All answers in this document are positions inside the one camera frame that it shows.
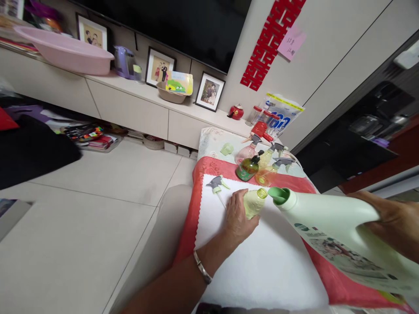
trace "pink bowl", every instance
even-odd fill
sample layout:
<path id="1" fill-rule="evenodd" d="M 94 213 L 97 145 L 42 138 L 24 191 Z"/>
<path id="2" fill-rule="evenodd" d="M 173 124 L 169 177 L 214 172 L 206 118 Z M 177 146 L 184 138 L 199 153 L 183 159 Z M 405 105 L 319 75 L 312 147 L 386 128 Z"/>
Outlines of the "pink bowl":
<path id="1" fill-rule="evenodd" d="M 102 48 L 51 31 L 25 26 L 15 26 L 14 30 L 30 40 L 45 59 L 65 70 L 106 75 L 115 58 Z"/>

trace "detergent bottle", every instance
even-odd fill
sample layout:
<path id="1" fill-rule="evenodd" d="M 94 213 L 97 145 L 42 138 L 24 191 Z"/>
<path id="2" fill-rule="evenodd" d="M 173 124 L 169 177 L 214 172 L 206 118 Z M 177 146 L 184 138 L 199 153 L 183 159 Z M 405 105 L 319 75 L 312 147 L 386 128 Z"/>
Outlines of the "detergent bottle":
<path id="1" fill-rule="evenodd" d="M 299 235 L 353 281 L 390 293 L 419 295 L 419 264 L 363 225 L 380 219 L 373 206 L 357 198 L 287 188 L 270 188 L 268 194 Z"/>
<path id="2" fill-rule="evenodd" d="M 259 172 L 257 174 L 255 174 L 255 180 L 256 182 L 264 187 L 268 187 L 272 184 L 275 175 L 278 173 L 278 169 L 282 164 L 285 165 L 291 165 L 293 162 L 295 162 L 295 160 L 291 159 L 291 158 L 284 158 L 284 157 L 280 157 L 280 158 L 274 158 L 275 162 L 272 164 L 272 166 L 267 166 L 265 169 L 260 170 L 260 163 L 261 161 L 259 161 Z"/>
<path id="3" fill-rule="evenodd" d="M 249 146 L 246 146 L 245 148 L 242 148 L 236 155 L 234 161 L 240 165 L 243 160 L 247 159 L 247 158 L 252 158 L 254 155 L 256 155 L 256 146 L 258 145 L 258 143 L 261 142 L 261 138 L 259 136 L 257 136 L 256 134 L 254 134 L 252 136 L 252 143 L 250 143 Z"/>
<path id="4" fill-rule="evenodd" d="M 269 162 L 271 161 L 272 154 L 275 150 L 278 151 L 279 157 L 281 157 L 281 152 L 284 150 L 284 146 L 280 143 L 271 143 L 272 146 L 268 148 L 265 153 L 261 156 L 261 161 L 259 161 L 259 169 L 265 169 Z"/>

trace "bracelet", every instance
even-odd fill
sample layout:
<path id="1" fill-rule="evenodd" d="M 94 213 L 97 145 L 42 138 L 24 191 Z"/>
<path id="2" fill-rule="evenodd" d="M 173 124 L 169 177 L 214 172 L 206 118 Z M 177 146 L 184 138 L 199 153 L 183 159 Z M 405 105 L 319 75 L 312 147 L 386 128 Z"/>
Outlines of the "bracelet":
<path id="1" fill-rule="evenodd" d="M 207 285 L 208 285 L 208 284 L 210 284 L 210 283 L 211 283 L 211 281 L 212 281 L 213 279 L 212 279 L 212 278 L 211 278 L 211 276 L 210 276 L 210 275 L 208 275 L 208 273 L 206 272 L 206 270 L 205 270 L 204 266 L 202 265 L 201 261 L 199 260 L 198 254 L 196 254 L 196 251 L 193 251 L 193 257 L 195 258 L 195 262 L 196 262 L 196 264 L 198 265 L 198 268 L 199 268 L 199 270 L 200 270 L 201 274 L 202 274 L 202 275 L 203 275 L 203 277 L 204 277 L 205 283 L 206 283 Z"/>

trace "television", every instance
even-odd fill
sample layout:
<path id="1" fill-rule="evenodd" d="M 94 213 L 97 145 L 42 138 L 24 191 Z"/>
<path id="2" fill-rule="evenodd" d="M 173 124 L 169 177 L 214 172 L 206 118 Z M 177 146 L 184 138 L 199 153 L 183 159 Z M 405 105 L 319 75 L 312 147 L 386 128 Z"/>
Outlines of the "television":
<path id="1" fill-rule="evenodd" d="M 251 0 L 71 0 L 227 74 Z"/>

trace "photo frame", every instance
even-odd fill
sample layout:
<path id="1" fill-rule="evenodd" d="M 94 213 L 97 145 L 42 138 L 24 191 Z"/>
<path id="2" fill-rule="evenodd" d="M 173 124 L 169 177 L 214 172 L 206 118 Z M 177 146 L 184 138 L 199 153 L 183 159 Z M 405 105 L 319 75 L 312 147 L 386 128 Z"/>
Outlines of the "photo frame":
<path id="1" fill-rule="evenodd" d="M 216 112 L 225 84 L 226 81 L 203 71 L 195 104 Z"/>
<path id="2" fill-rule="evenodd" d="M 93 46 L 110 51 L 112 46 L 110 29 L 104 25 L 89 20 L 88 17 L 76 12 L 77 38 Z"/>
<path id="3" fill-rule="evenodd" d="M 176 58 L 148 47 L 147 67 L 145 69 L 145 82 L 147 85 L 157 88 L 157 83 L 165 81 L 167 71 L 174 71 Z"/>
<path id="4" fill-rule="evenodd" d="M 25 0 L 3 0 L 0 2 L 0 13 L 23 19 Z"/>

